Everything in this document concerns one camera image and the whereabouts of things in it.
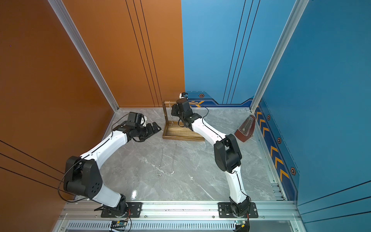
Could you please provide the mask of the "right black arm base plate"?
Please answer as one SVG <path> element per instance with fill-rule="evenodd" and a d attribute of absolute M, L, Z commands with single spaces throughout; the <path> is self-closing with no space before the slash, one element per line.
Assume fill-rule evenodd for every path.
<path fill-rule="evenodd" d="M 220 218 L 258 218 L 258 210 L 256 204 L 251 202 L 247 205 L 231 202 L 219 202 L 218 213 Z"/>

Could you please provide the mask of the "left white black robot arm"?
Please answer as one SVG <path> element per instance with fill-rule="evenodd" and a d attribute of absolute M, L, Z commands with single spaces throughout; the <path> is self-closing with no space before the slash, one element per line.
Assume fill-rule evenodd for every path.
<path fill-rule="evenodd" d="M 104 184 L 100 168 L 126 143 L 144 142 L 161 131 L 157 123 L 149 123 L 141 113 L 129 112 L 125 116 L 127 119 L 119 119 L 102 142 L 66 161 L 65 174 L 59 184 L 65 192 L 95 201 L 101 204 L 99 209 L 103 213 L 118 218 L 128 216 L 126 197 Z"/>

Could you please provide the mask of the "left green circuit board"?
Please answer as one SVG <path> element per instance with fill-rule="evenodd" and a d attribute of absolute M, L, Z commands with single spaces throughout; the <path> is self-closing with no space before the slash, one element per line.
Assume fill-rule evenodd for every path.
<path fill-rule="evenodd" d="M 111 221 L 111 230 L 125 230 L 128 225 L 127 221 L 124 220 L 113 220 Z"/>

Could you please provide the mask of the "wooden jewelry display stand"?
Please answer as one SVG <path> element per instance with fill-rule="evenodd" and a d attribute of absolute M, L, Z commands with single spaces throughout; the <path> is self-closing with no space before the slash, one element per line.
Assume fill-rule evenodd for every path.
<path fill-rule="evenodd" d="M 171 110 L 174 104 L 174 101 L 162 101 L 162 109 L 165 118 L 162 138 L 166 140 L 204 142 L 205 139 L 201 135 L 184 127 L 182 122 L 178 124 L 178 120 L 173 120 L 173 117 L 169 120 L 167 109 L 169 108 Z"/>

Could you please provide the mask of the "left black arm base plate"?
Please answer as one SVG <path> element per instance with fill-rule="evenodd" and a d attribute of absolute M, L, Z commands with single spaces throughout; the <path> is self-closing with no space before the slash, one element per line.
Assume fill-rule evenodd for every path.
<path fill-rule="evenodd" d="M 102 218 L 139 218 L 142 212 L 142 202 L 125 202 L 112 208 L 108 206 L 102 207 Z"/>

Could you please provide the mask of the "dark red metronome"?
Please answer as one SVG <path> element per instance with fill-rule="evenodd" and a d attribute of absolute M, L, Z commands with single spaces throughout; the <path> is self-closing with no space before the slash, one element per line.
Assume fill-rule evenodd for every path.
<path fill-rule="evenodd" d="M 234 133 L 236 138 L 242 142 L 246 142 L 248 139 L 250 139 L 255 130 L 255 123 L 256 117 L 254 115 L 250 115 Z"/>

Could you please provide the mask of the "right green circuit board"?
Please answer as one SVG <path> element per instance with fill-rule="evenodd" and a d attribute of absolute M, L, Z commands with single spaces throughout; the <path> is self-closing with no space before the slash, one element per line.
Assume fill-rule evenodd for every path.
<path fill-rule="evenodd" d="M 250 222 L 247 220 L 235 220 L 235 229 L 244 228 L 250 225 Z"/>

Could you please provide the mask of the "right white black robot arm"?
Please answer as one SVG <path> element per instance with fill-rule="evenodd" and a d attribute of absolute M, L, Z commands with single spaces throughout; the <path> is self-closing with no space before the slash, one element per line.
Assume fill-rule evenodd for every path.
<path fill-rule="evenodd" d="M 185 97 L 178 99 L 172 106 L 172 116 L 179 117 L 184 127 L 198 133 L 214 147 L 215 163 L 225 173 L 229 185 L 232 213 L 238 218 L 245 217 L 251 198 L 245 193 L 242 182 L 242 154 L 236 137 L 219 132 L 209 125 L 204 117 L 192 111 Z"/>

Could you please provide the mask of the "green circuit board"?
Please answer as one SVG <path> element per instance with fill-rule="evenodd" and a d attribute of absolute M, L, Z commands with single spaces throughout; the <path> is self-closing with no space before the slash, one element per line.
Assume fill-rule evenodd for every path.
<path fill-rule="evenodd" d="M 111 221 L 111 230 L 125 230 L 128 225 L 127 221 L 124 220 L 113 220 Z"/>
<path fill-rule="evenodd" d="M 244 228 L 250 225 L 250 222 L 247 220 L 235 220 L 235 229 Z"/>

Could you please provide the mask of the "aluminium front rail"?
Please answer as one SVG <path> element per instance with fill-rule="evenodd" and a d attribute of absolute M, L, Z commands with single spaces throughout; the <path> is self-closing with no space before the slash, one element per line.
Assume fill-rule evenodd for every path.
<path fill-rule="evenodd" d="M 235 219 L 219 201 L 130 201 L 130 217 L 137 220 L 222 220 Z M 100 204 L 92 201 L 68 203 L 59 219 L 100 220 Z M 250 220 L 300 220 L 293 201 L 256 201 L 250 206 Z"/>

